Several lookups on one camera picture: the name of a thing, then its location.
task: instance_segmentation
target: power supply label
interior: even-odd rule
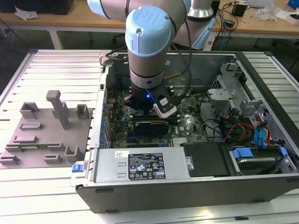
[[[162,153],[129,154],[128,164],[132,181],[166,178]]]

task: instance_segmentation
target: red wire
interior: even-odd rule
[[[229,130],[229,132],[228,132],[228,135],[231,133],[231,131],[234,129],[234,127],[236,127],[237,125],[239,125],[239,124],[235,124],[235,125],[233,125],[232,126],[232,128]]]
[[[232,128],[231,128],[231,129],[229,130],[229,132],[228,132],[228,135],[232,132],[232,130],[234,129],[234,127],[236,127],[237,125],[239,125],[239,126],[241,126],[241,125],[249,126],[252,130],[254,130],[254,128],[253,128],[251,125],[249,125],[249,124],[246,124],[246,123],[239,123],[239,124],[235,124],[235,125],[232,126]]]

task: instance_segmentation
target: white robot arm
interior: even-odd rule
[[[166,53],[174,40],[189,45],[184,23],[190,25],[194,34],[190,36],[193,45],[202,45],[203,34],[214,25],[211,2],[192,0],[187,10],[183,0],[88,0],[94,13],[126,22],[132,81],[132,95],[125,99],[128,106],[134,109],[154,106],[161,118],[177,110],[182,97],[173,100],[162,85]]]

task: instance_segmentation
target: black box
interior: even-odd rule
[[[73,3],[74,0],[0,0],[0,11],[14,13],[14,6],[16,6],[28,12],[67,15]]]
[[[233,10],[232,10],[232,14],[234,16],[242,17],[244,15],[247,7],[248,7],[248,5],[235,3]]]

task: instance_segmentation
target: white paper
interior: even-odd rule
[[[279,10],[276,14],[275,14],[275,16],[276,17],[278,17],[278,18],[280,18],[280,19],[283,19],[283,20],[285,20],[286,18],[287,18],[287,16],[289,16],[291,13],[290,12],[287,12],[287,11],[285,11],[285,10]]]
[[[35,12],[35,11],[31,11],[31,12],[23,11],[23,10],[17,8],[16,6],[15,6],[15,10],[16,10],[16,12],[14,14],[23,20],[39,18],[39,16],[37,15],[37,12]]]
[[[129,154],[130,154],[130,151],[115,151],[116,158],[128,157]]]

